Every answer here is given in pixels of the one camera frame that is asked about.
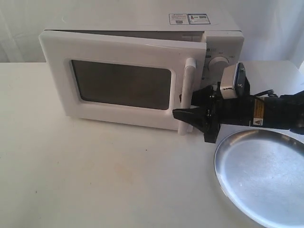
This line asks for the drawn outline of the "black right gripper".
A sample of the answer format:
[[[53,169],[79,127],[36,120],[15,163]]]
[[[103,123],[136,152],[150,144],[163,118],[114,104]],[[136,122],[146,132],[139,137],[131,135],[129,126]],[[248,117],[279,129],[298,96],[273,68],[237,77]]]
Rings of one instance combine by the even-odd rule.
[[[210,114],[207,117],[208,105]],[[246,94],[233,99],[224,99],[217,88],[209,85],[192,93],[191,105],[196,108],[174,109],[173,117],[179,121],[178,134],[185,135],[188,125],[204,133],[204,141],[215,143],[222,124],[252,126],[254,122],[255,105],[264,105],[263,98]]]

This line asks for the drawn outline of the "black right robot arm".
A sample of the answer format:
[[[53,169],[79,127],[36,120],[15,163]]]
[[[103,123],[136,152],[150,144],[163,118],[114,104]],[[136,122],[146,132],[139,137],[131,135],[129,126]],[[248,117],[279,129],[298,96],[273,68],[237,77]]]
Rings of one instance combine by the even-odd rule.
[[[251,95],[249,86],[242,96],[224,99],[211,86],[195,91],[193,108],[174,109],[173,117],[204,134],[207,143],[215,143],[222,124],[289,130],[304,133],[304,93],[276,96],[272,90]]]

